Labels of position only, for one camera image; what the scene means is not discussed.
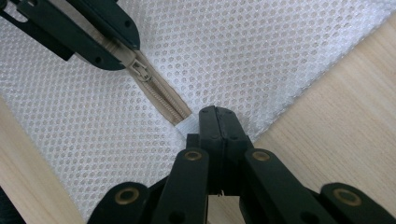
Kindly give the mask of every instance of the metal rivet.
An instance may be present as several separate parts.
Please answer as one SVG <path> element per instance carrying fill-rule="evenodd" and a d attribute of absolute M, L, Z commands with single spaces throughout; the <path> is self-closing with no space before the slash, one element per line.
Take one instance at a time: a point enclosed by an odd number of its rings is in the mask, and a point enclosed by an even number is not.
<path fill-rule="evenodd" d="M 139 190 L 136 188 L 125 188 L 117 192 L 114 200 L 117 204 L 125 205 L 133 203 L 139 197 Z"/>
<path fill-rule="evenodd" d="M 253 158 L 258 161 L 268 161 L 271 157 L 263 151 L 255 151 L 253 152 Z"/>
<path fill-rule="evenodd" d="M 184 157 L 189 161 L 198 161 L 202 158 L 202 154 L 197 151 L 189 151 L 184 154 Z"/>
<path fill-rule="evenodd" d="M 347 189 L 335 189 L 332 191 L 334 197 L 341 203 L 350 206 L 360 206 L 361 198 L 354 192 Z"/>

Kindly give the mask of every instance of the zipper teeth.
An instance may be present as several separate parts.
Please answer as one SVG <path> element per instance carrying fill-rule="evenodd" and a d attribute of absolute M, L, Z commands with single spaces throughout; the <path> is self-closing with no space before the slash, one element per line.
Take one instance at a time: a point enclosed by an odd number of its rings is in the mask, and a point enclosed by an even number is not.
<path fill-rule="evenodd" d="M 142 52 L 130 50 L 118 41 L 103 37 L 101 40 L 102 45 L 122 61 L 143 93 L 167 120 L 176 125 L 190 115 L 188 106 L 160 77 Z"/>
<path fill-rule="evenodd" d="M 157 78 L 152 79 L 152 82 L 156 85 L 159 91 L 163 94 L 163 97 L 169 102 L 170 105 L 177 111 L 177 113 L 182 117 L 182 119 L 186 119 L 188 115 L 180 108 L 180 106 L 176 103 L 176 101 L 170 96 L 168 91 L 163 87 L 161 82 L 157 80 Z"/>
<path fill-rule="evenodd" d="M 176 119 L 176 122 L 179 123 L 183 120 L 183 118 L 177 113 L 177 111 L 169 105 L 163 97 L 159 93 L 157 93 L 154 88 L 152 88 L 147 82 L 142 82 L 143 86 L 148 90 L 148 92 L 161 104 L 163 107 L 165 107 L 169 113 L 171 113 L 174 118 Z"/>

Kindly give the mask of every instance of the light wood table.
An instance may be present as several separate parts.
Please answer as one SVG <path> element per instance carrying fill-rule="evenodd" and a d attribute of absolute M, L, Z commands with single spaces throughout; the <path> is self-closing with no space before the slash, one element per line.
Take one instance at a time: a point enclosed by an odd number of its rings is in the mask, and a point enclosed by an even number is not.
<path fill-rule="evenodd" d="M 396 15 L 296 100 L 256 147 L 308 188 L 343 182 L 396 216 Z M 82 223 L 0 99 L 0 185 L 28 223 Z M 243 223 L 238 199 L 210 197 L 210 223 Z"/>

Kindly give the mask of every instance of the zipper pull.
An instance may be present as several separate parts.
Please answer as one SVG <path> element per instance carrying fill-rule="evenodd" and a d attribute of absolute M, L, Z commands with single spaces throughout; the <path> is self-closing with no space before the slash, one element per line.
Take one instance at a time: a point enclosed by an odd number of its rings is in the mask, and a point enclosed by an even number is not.
<path fill-rule="evenodd" d="M 147 67 L 139 62 L 137 59 L 134 59 L 132 66 L 129 67 L 134 74 L 137 76 L 137 79 L 143 82 L 151 81 L 152 74 L 148 71 Z"/>

